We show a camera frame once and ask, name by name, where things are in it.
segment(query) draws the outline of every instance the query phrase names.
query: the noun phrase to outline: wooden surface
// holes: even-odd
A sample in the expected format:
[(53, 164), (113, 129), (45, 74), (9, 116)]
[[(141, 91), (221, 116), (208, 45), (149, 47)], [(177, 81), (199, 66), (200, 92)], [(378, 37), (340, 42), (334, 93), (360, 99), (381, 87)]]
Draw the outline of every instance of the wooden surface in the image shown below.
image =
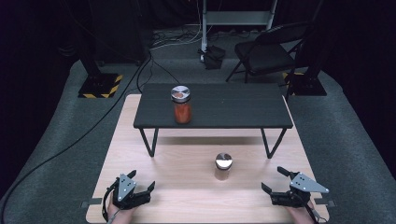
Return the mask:
[[(266, 159), (260, 130), (252, 129), (163, 129), (151, 158), (133, 127), (139, 99), (140, 95), (129, 95), (125, 101), (93, 198), (103, 198), (121, 173), (136, 170), (135, 192), (145, 190), (154, 180), (156, 186), (151, 202), (136, 210), (134, 223), (291, 223), (285, 208), (271, 204), (261, 182), (276, 192), (288, 190), (290, 179), (278, 173), (277, 166), (315, 179), (295, 128), (286, 132), (271, 160)], [(266, 133), (272, 147), (280, 130)], [(220, 152), (233, 157), (225, 181), (214, 177)], [(311, 200), (320, 197), (312, 193)], [(329, 219), (325, 205), (315, 207)], [(87, 221), (105, 223), (101, 209), (101, 204), (90, 205)]]

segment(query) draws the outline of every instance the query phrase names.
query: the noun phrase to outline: shelf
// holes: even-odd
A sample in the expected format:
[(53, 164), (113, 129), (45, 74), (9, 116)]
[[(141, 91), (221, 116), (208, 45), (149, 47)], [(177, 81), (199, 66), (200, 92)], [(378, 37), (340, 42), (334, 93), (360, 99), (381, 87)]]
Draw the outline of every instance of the shelf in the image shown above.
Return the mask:
[(269, 11), (208, 11), (207, 25), (266, 25)]

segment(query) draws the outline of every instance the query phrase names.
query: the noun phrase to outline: black equipment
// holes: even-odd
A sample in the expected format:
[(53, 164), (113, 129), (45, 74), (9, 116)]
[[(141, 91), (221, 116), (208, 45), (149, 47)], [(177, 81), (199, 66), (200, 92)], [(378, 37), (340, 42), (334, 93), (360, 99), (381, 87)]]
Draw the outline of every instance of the black equipment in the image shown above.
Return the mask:
[(108, 215), (106, 210), (106, 199), (108, 194), (113, 191), (113, 203), (120, 210), (128, 210), (134, 207), (140, 206), (145, 203), (149, 203), (151, 200), (150, 193), (154, 190), (155, 181), (151, 183), (146, 191), (134, 193), (136, 182), (132, 178), (136, 175), (136, 170), (133, 170), (128, 175), (121, 174), (120, 177), (116, 178), (116, 181), (107, 188), (107, 192), (103, 199), (102, 215), (105, 221), (108, 221)]
[(149, 56), (153, 29), (146, 0), (89, 0), (94, 59), (100, 64), (135, 63)]
[(315, 217), (320, 218), (320, 215), (308, 206), (311, 198), (310, 192), (329, 193), (329, 190), (301, 172), (290, 172), (281, 166), (277, 167), (277, 171), (284, 176), (290, 176), (290, 190), (286, 192), (272, 192), (272, 189), (262, 183), (262, 190), (270, 195), (272, 204), (288, 207), (305, 207), (315, 223), (318, 223)]

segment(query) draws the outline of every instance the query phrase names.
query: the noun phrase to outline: can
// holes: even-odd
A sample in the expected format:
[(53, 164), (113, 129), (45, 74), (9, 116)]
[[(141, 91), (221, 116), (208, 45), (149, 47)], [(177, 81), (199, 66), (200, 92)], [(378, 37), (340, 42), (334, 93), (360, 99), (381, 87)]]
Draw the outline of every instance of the can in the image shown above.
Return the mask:
[(228, 179), (231, 171), (231, 166), (233, 165), (233, 158), (227, 153), (220, 153), (216, 157), (216, 168), (215, 168), (215, 177), (217, 180), (226, 180)]
[(177, 123), (189, 123), (191, 121), (191, 93), (185, 86), (176, 86), (171, 90), (171, 98), (174, 104), (175, 121)]

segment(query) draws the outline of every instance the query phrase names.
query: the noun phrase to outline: can lid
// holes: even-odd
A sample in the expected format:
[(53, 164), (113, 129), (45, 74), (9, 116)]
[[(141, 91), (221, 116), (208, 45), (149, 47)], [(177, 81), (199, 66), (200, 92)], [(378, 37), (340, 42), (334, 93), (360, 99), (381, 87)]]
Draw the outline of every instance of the can lid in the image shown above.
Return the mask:
[(222, 152), (216, 157), (216, 166), (220, 170), (227, 170), (231, 167), (232, 164), (233, 158), (227, 153)]
[(171, 96), (176, 103), (186, 103), (190, 100), (190, 89), (185, 86), (176, 86), (171, 90)]

